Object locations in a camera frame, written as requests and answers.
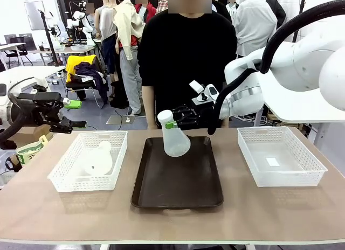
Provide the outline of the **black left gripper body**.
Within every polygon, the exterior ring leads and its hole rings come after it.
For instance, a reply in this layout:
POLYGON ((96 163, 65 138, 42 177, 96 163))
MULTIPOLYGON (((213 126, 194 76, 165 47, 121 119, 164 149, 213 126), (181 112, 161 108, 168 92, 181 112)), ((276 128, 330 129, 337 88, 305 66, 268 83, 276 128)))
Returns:
POLYGON ((60 123, 62 116, 59 114, 64 107, 63 97, 58 92, 38 92, 32 102, 34 108, 32 116, 36 124, 60 123))

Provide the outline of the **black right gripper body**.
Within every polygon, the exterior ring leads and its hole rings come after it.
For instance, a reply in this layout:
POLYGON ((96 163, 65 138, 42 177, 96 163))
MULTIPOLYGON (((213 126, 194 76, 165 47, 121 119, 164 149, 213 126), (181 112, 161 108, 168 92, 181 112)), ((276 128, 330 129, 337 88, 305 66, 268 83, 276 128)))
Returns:
POLYGON ((214 101, 208 98, 206 101, 200 102, 197 98, 193 98, 192 105, 197 115, 197 125, 207 126, 212 117, 214 101))

